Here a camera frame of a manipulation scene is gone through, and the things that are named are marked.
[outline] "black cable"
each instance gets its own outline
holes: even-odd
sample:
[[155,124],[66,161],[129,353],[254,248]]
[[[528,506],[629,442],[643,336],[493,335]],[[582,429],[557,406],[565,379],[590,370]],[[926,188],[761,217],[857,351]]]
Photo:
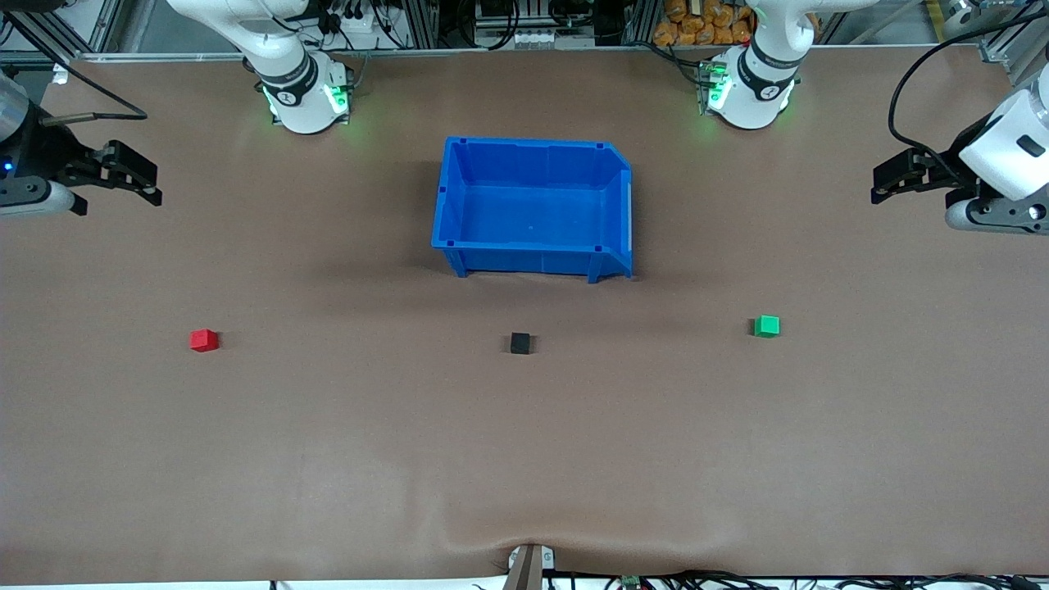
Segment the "black cable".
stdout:
[[686,571],[682,572],[679,578],[684,582],[687,587],[693,589],[700,588],[706,582],[713,582],[729,590],[740,588],[749,588],[750,590],[777,590],[772,586],[754,582],[753,580],[746,578],[730,571]]
[[371,12],[376,15],[376,21],[379,23],[380,30],[383,31],[386,38],[389,39],[398,49],[407,49],[408,47],[400,41],[400,36],[398,36],[398,39],[394,39],[393,36],[390,35],[390,30],[393,30],[393,23],[390,19],[389,6],[386,7],[386,23],[384,24],[382,22],[382,17],[379,14],[379,0],[369,0],[369,2],[371,3]]
[[[489,47],[484,47],[489,51],[500,49],[505,47],[507,43],[510,43],[513,40],[514,35],[517,34],[517,27],[520,24],[521,10],[520,6],[517,4],[517,0],[506,0],[506,1],[507,1],[507,29],[502,33],[502,36],[499,38],[499,41],[497,43]],[[468,34],[466,30],[466,24],[471,20],[476,20],[476,17],[466,14],[467,9],[473,6],[473,2],[474,0],[459,1],[458,7],[455,9],[455,23],[458,26],[459,36],[463,37],[463,41],[465,41],[466,44],[469,45],[470,47],[478,49],[481,48],[481,46],[477,44],[473,35]]]
[[301,26],[299,28],[292,28],[292,27],[287,26],[286,24],[280,22],[280,19],[278,19],[277,17],[271,17],[271,19],[273,20],[273,22],[277,23],[277,26],[283,28],[284,30],[286,30],[288,33],[294,33],[295,35],[302,35],[302,36],[306,37],[307,39],[312,39],[314,42],[318,43],[318,45],[317,45],[318,47],[324,43],[321,39],[318,39],[318,38],[316,38],[316,37],[314,37],[312,35],[306,35],[305,29],[303,27],[301,27]]
[[361,64],[361,71],[357,75],[357,79],[354,80],[354,84],[350,86],[352,89],[357,89],[364,83],[364,73],[368,70],[368,61],[371,60],[371,51],[364,54],[364,63]]
[[687,71],[685,71],[685,66],[682,64],[681,60],[678,59],[678,55],[673,52],[673,47],[667,45],[666,48],[670,51],[670,57],[673,58],[673,63],[675,63],[675,65],[678,66],[678,71],[680,71],[681,75],[683,77],[685,77],[685,80],[688,80],[689,82],[691,82],[692,84],[694,84],[697,86],[701,86],[702,84],[700,84],[699,80],[692,78],[691,75],[689,75]]
[[843,590],[850,586],[859,586],[860,588],[871,588],[873,590],[894,590],[899,589],[899,585],[893,584],[892,582],[879,582],[877,580],[859,580],[850,578],[843,580],[834,585],[838,590]]
[[948,575],[929,577],[927,580],[922,580],[920,582],[912,580],[911,583],[907,585],[907,588],[912,590],[925,588],[926,586],[930,586],[938,582],[961,582],[966,584],[980,584],[988,588],[991,588],[992,590],[1006,590],[1006,588],[1011,588],[1012,586],[1009,582],[1004,580],[997,580],[993,577],[986,577],[983,575],[975,575],[969,573],[951,573]]
[[48,47],[47,45],[45,45],[44,43],[42,43],[40,41],[40,39],[37,38],[36,35],[34,35],[31,31],[29,31],[24,25],[22,25],[22,23],[18,22],[15,19],[9,18],[6,13],[4,13],[4,17],[7,18],[8,21],[10,21],[10,24],[15,28],[18,29],[18,33],[21,34],[22,37],[24,37],[26,39],[26,41],[28,41],[29,43],[33,43],[33,45],[35,47],[37,47],[38,49],[40,49],[40,51],[42,54],[44,54],[44,56],[46,56],[47,59],[51,60],[52,62],[55,62],[58,65],[61,65],[66,71],[68,71],[69,73],[73,75],[74,78],[77,78],[78,80],[80,80],[84,84],[87,84],[88,86],[90,86],[91,88],[94,88],[95,90],[98,90],[99,92],[105,94],[109,99],[112,99],[114,102],[119,103],[121,106],[123,106],[123,107],[127,108],[128,110],[132,111],[131,113],[125,113],[125,112],[93,112],[92,111],[92,112],[88,113],[88,114],[91,115],[91,119],[106,119],[106,120],[110,120],[110,121],[113,121],[113,120],[119,120],[119,121],[142,121],[142,120],[146,119],[147,117],[149,117],[148,114],[146,114],[145,110],[142,110],[141,108],[134,106],[133,104],[131,104],[128,101],[122,99],[121,97],[114,94],[113,92],[110,92],[106,88],[102,87],[100,84],[95,83],[90,78],[88,78],[88,77],[84,76],[83,73],[81,73],[80,71],[78,71],[76,68],[73,68],[72,66],[70,66],[68,63],[65,63],[62,60],[62,58],[60,58],[58,56],[58,54],[56,54],[53,50],[51,50],[50,47]]
[[657,47],[656,45],[654,45],[654,44],[651,44],[651,43],[649,43],[647,41],[630,41],[629,43],[626,44],[626,46],[627,47],[630,47],[630,46],[646,47],[649,51],[656,54],[660,58],[662,58],[662,59],[664,59],[664,60],[666,60],[666,61],[668,61],[668,62],[670,62],[672,64],[679,64],[680,63],[682,65],[687,65],[689,67],[700,67],[700,62],[693,62],[693,61],[689,61],[689,60],[683,60],[683,59],[678,58],[676,56],[671,56],[670,54],[667,54],[666,51],[660,49],[659,47]]
[[394,22],[393,19],[390,17],[389,2],[387,0],[381,0],[381,1],[383,5],[383,16],[386,18],[386,23],[389,25],[388,26],[389,33],[393,35],[392,41],[397,43],[401,48],[407,49],[408,44],[405,43],[403,39],[401,39],[401,34],[397,31],[397,22]]
[[349,42],[349,37],[346,37],[346,33],[342,29],[341,26],[339,27],[339,35],[342,35],[342,38],[346,40],[346,46],[349,47],[350,51],[357,50],[354,48],[354,44]]
[[619,25],[618,29],[613,30],[612,33],[602,33],[600,35],[597,34],[597,33],[595,33],[594,34],[594,38],[595,39],[605,39],[607,37],[619,37],[619,36],[623,35],[624,33],[626,33],[626,27],[629,26],[630,23],[627,22],[626,15],[624,13],[625,13],[625,8],[623,10],[619,10],[617,13],[617,15],[616,15],[616,21],[615,22]]
[[3,25],[0,25],[0,35],[3,35],[3,39],[0,39],[0,45],[7,43],[13,33],[15,33],[15,25],[7,22],[7,15],[4,15]]
[[[594,5],[587,5],[590,6],[590,14],[579,20],[573,20],[572,16],[569,14],[568,0],[550,0],[547,5],[547,15],[557,24],[557,26],[565,28],[586,26],[594,22]],[[563,10],[563,16],[557,14],[559,9]]]
[[841,13],[840,17],[841,18],[839,18],[838,22],[834,25],[834,28],[831,29],[830,31],[823,34],[823,36],[821,38],[821,39],[823,39],[823,42],[820,43],[820,45],[830,45],[831,44],[831,39],[833,39],[834,36],[837,35],[838,29],[841,28],[842,24],[844,24],[845,18],[849,17],[849,13]]
[[[1020,25],[1020,24],[1026,24],[1026,23],[1029,23],[1031,21],[1037,20],[1037,19],[1040,19],[1040,18],[1042,18],[1044,16],[1046,16],[1046,10],[1043,9],[1043,10],[1039,10],[1037,13],[1034,13],[1032,15],[1027,15],[1025,17],[1018,17],[1018,18],[1014,18],[1014,19],[1010,19],[1010,20],[1008,20],[1006,22],[1003,22],[1001,24],[997,24],[997,25],[993,25],[993,26],[985,26],[983,28],[978,28],[978,29],[976,29],[976,30],[973,30],[971,33],[966,33],[965,35],[959,35],[958,37],[955,37],[954,39],[948,39],[948,40],[944,41],[943,43],[940,43],[936,47],[933,47],[928,51],[925,51],[925,54],[922,55],[922,57],[918,58],[918,60],[914,64],[911,65],[911,67],[907,69],[906,73],[903,75],[903,78],[900,79],[899,84],[896,85],[896,90],[893,92],[893,99],[889,103],[889,132],[892,133],[893,136],[896,138],[899,142],[902,142],[902,143],[904,143],[904,144],[906,144],[908,146],[912,146],[912,147],[915,147],[915,148],[918,148],[918,149],[924,151],[927,155],[929,155],[933,160],[935,160],[937,164],[939,164],[941,167],[943,167],[943,169],[946,170],[946,172],[948,174],[950,174],[950,177],[954,178],[954,181],[956,183],[958,183],[959,186],[968,187],[970,189],[977,190],[977,187],[972,183],[963,180],[958,174],[958,172],[955,171],[954,168],[951,168],[950,166],[948,166],[947,163],[943,160],[943,156],[941,156],[939,152],[937,152],[933,148],[928,147],[927,145],[925,145],[925,144],[923,144],[923,143],[921,143],[919,141],[913,140],[913,139],[904,135],[903,133],[900,133],[896,129],[896,103],[899,102],[899,100],[900,100],[900,92],[903,91],[903,86],[905,86],[906,83],[907,83],[907,81],[911,80],[911,77],[914,76],[914,73],[916,71],[918,71],[918,68],[921,67],[921,65],[923,63],[925,63],[929,58],[932,58],[933,56],[935,56],[936,54],[938,54],[940,50],[944,49],[945,47],[949,47],[949,46],[951,46],[951,45],[954,45],[956,43],[960,43],[962,41],[968,41],[969,39],[976,39],[977,37],[983,37],[984,35],[988,35],[988,34],[991,34],[991,33],[998,33],[999,30],[1005,30],[1006,28],[1009,28],[1011,26],[1016,26],[1016,25]],[[880,589],[880,588],[883,588],[883,587],[868,586],[868,588],[879,588]]]

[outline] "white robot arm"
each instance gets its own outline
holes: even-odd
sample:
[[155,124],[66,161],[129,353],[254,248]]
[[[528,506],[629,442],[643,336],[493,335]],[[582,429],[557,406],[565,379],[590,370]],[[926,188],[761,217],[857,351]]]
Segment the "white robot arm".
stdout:
[[757,29],[748,46],[734,46],[713,59],[726,71],[709,94],[708,109],[743,129],[769,125],[787,107],[794,73],[812,47],[809,13],[844,13],[877,1],[747,0],[757,15]]
[[938,154],[950,170],[917,148],[876,167],[871,203],[902,192],[950,188],[946,220],[955,229],[1049,234],[1047,152],[1049,65]]
[[178,14],[227,38],[262,80],[277,121],[296,133],[317,133],[349,112],[346,66],[307,51],[278,26],[306,9],[308,0],[168,0]]

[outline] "cable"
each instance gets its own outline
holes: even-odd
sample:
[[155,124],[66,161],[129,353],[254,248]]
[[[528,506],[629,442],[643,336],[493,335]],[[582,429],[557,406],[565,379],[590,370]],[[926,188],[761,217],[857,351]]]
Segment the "cable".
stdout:
[[78,80],[80,80],[84,84],[87,84],[88,86],[90,86],[91,88],[94,88],[95,90],[98,90],[99,92],[105,94],[109,99],[112,99],[114,102],[119,103],[121,106],[123,106],[123,107],[127,108],[128,110],[132,111],[130,113],[125,113],[125,112],[93,112],[92,111],[92,112],[88,113],[88,114],[91,115],[91,118],[87,119],[85,121],[92,121],[92,120],[98,120],[98,119],[106,119],[106,120],[110,120],[110,121],[113,121],[113,120],[119,120],[119,121],[142,121],[142,120],[146,119],[147,117],[149,117],[148,114],[146,114],[145,110],[142,110],[141,108],[134,106],[133,104],[131,104],[128,101],[122,99],[121,97],[114,94],[113,92],[110,92],[106,88],[104,88],[101,85],[99,85],[98,83],[95,83],[90,78],[88,78],[88,77],[84,76],[83,73],[81,73],[80,71],[78,71],[76,68],[73,68],[72,66],[70,66],[68,63],[65,63],[65,61],[63,61],[62,58],[58,56],[58,54],[56,54],[50,47],[48,47],[47,45],[45,45],[44,43],[42,43],[40,41],[40,39],[37,38],[37,36],[34,35],[31,31],[29,31],[28,29],[26,29],[25,26],[22,25],[22,23],[18,22],[15,19],[8,18],[8,16],[7,16],[6,13],[4,13],[4,18],[7,18],[7,20],[12,23],[12,25],[15,28],[18,29],[19,34],[21,34],[22,37],[24,37],[29,43],[33,43],[34,46],[36,46],[38,49],[40,49],[40,51],[42,54],[44,54],[44,56],[46,56],[47,59],[51,60],[57,65],[61,65],[63,68],[65,68],[66,71],[68,71],[69,73],[73,75],[74,78],[77,78]]
[[621,23],[619,25],[618,29],[616,29],[616,30],[614,30],[612,33],[602,33],[600,35],[595,34],[594,38],[595,39],[605,39],[607,37],[619,37],[619,36],[623,35],[624,33],[626,33],[626,29],[634,25],[634,17],[637,15],[637,10],[633,10],[630,13],[630,18],[627,19],[626,15],[624,14],[626,12],[626,6],[627,5],[629,5],[629,4],[624,4],[623,5],[623,9],[617,12],[617,14],[616,14],[616,21],[619,22],[619,23]]
[[366,51],[364,54],[364,63],[361,64],[361,75],[357,77],[354,81],[354,85],[350,86],[352,89],[357,89],[364,82],[364,71],[368,68],[368,60],[371,59],[371,51]]
[[673,58],[673,64],[678,66],[678,71],[681,72],[685,80],[688,80],[697,86],[702,86],[699,80],[692,78],[687,71],[685,71],[685,66],[682,64],[681,60],[678,59],[678,55],[673,52],[673,47],[667,45],[666,48],[670,51],[670,57]]
[[277,17],[270,17],[270,18],[273,20],[273,22],[277,23],[277,26],[283,28],[284,30],[286,30],[288,33],[294,33],[296,36],[301,35],[301,36],[305,37],[306,39],[309,39],[309,40],[314,41],[315,43],[318,43],[319,45],[323,45],[324,44],[323,40],[318,39],[318,38],[314,37],[313,35],[306,35],[306,31],[305,31],[305,29],[302,26],[300,26],[299,28],[292,28],[292,27],[287,26],[287,24],[280,22],[280,19],[278,19]]
[[341,25],[339,26],[339,35],[342,35],[342,38],[346,40],[346,46],[349,47],[350,51],[356,51],[357,50],[357,49],[354,48],[354,44],[349,42],[349,37],[346,37],[346,31],[344,31],[342,29]]
[[[968,41],[969,39],[976,39],[977,37],[983,37],[984,35],[998,33],[1000,30],[1005,30],[1006,28],[1012,26],[1026,24],[1031,21],[1037,20],[1044,16],[1046,16],[1046,10],[1042,9],[1032,15],[1027,15],[1026,17],[1018,17],[1014,19],[1010,19],[1006,22],[1003,22],[1001,24],[978,28],[973,31],[966,33],[965,35],[959,35],[954,39],[948,39],[943,43],[940,43],[936,47],[933,47],[928,51],[925,51],[925,54],[922,55],[922,57],[918,58],[918,60],[911,65],[906,73],[903,75],[903,78],[900,79],[899,84],[896,85],[896,90],[893,92],[893,99],[889,102],[889,132],[892,133],[893,136],[897,139],[897,141],[904,143],[908,146],[918,148],[920,150],[923,150],[927,155],[929,155],[933,160],[935,160],[937,164],[943,167],[943,169],[946,170],[948,174],[950,174],[950,177],[954,178],[954,181],[958,183],[959,186],[970,188],[972,190],[979,190],[978,187],[973,185],[973,183],[963,180],[958,174],[958,172],[955,171],[954,168],[948,166],[947,163],[943,160],[943,156],[941,156],[939,152],[937,152],[936,150],[934,150],[933,148],[928,147],[927,145],[921,142],[912,140],[911,138],[904,135],[903,133],[899,132],[896,129],[896,103],[899,102],[900,93],[903,91],[903,86],[905,86],[907,81],[911,80],[911,77],[914,76],[916,71],[918,71],[918,68],[921,67],[923,63],[925,63],[929,58],[938,54],[941,49],[944,49],[945,47],[949,47],[962,41]],[[868,588],[883,588],[883,587],[868,586]]]
[[7,22],[7,15],[4,15],[3,24],[0,25],[0,35],[3,36],[3,39],[0,39],[0,45],[7,43],[13,33],[15,33],[15,25]]
[[753,580],[748,580],[742,575],[732,573],[730,571],[686,571],[676,576],[682,582],[685,587],[690,589],[699,589],[703,584],[707,582],[713,582],[720,584],[726,589],[735,590],[740,588],[749,588],[750,590],[777,590],[772,586],[767,586],[759,582],[754,582]]
[[390,31],[393,30],[393,26],[397,23],[392,22],[390,19],[389,6],[386,6],[386,24],[383,24],[381,15],[379,14],[379,0],[369,0],[369,2],[371,3],[371,12],[376,15],[376,21],[379,24],[379,28],[383,31],[386,38],[389,39],[398,49],[407,49],[408,47],[401,42],[400,36],[394,39],[393,36],[390,35]]
[[992,590],[1011,590],[1011,584],[1006,581],[967,573],[951,573],[947,575],[920,577],[886,576],[881,578],[849,578],[836,584],[835,588],[843,589],[852,586],[858,586],[860,588],[872,588],[875,590],[920,590],[941,582],[980,584],[987,586]]
[[668,61],[668,62],[670,62],[672,64],[679,64],[680,63],[682,65],[687,65],[689,67],[700,67],[700,62],[693,62],[693,61],[683,60],[681,58],[677,58],[675,56],[671,56],[670,54],[667,54],[666,51],[660,49],[659,47],[657,47],[656,45],[654,45],[654,44],[651,44],[651,43],[649,43],[647,41],[630,41],[629,43],[626,44],[626,46],[627,47],[630,47],[630,46],[646,47],[651,52],[656,54],[660,58],[662,58],[662,59],[664,59],[664,60],[666,60],[666,61]]
[[[547,15],[557,26],[565,28],[585,26],[594,22],[594,6],[593,4],[587,4],[587,6],[590,6],[588,15],[579,20],[573,20],[572,15],[569,13],[569,0],[550,0],[547,6]],[[558,15],[558,10],[562,10],[563,15]]]
[[[474,0],[461,0],[458,7],[455,10],[455,21],[458,26],[459,36],[463,37],[463,41],[467,45],[473,48],[481,48],[480,45],[476,43],[473,35],[469,35],[466,31],[466,23],[470,20],[476,20],[476,17],[465,14],[467,8],[473,5]],[[513,40],[514,35],[517,34],[517,26],[520,24],[521,10],[520,5],[518,5],[517,0],[506,0],[507,6],[507,29],[502,33],[499,41],[494,45],[489,47],[484,47],[489,51],[494,51],[495,49],[500,49]]]

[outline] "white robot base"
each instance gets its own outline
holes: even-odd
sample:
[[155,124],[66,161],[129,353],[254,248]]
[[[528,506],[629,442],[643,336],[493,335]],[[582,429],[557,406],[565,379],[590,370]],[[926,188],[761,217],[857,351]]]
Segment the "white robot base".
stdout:
[[309,57],[317,63],[317,81],[298,104],[284,104],[280,91],[272,96],[264,86],[262,90],[270,102],[274,125],[304,134],[319,133],[335,123],[347,123],[352,93],[351,75],[345,64],[319,51],[309,51]]
[[[787,108],[794,82],[791,81],[783,89],[778,86],[768,86],[757,91],[751,89],[743,82],[743,73],[740,71],[740,61],[745,59],[746,50],[737,45],[711,60],[725,64],[725,71],[711,75],[713,87],[707,93],[706,108],[741,129],[761,129],[771,124],[779,111]],[[759,99],[758,93],[771,94],[773,98]]]

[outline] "green led light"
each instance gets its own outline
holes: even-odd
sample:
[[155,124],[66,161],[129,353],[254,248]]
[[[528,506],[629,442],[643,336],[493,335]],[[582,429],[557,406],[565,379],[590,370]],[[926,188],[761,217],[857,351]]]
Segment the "green led light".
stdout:
[[346,112],[347,103],[346,90],[341,86],[324,86],[324,93],[328,98],[328,102],[331,103],[331,109],[337,113]]
[[277,107],[273,104],[273,97],[270,96],[270,90],[266,90],[265,86],[262,87],[262,96],[265,97],[265,102],[270,104],[270,112],[274,117],[277,117]]
[[716,86],[710,90],[710,102],[708,103],[710,108],[721,108],[725,106],[725,99],[728,97],[729,90],[732,89],[732,78],[730,76],[725,76],[721,79]]

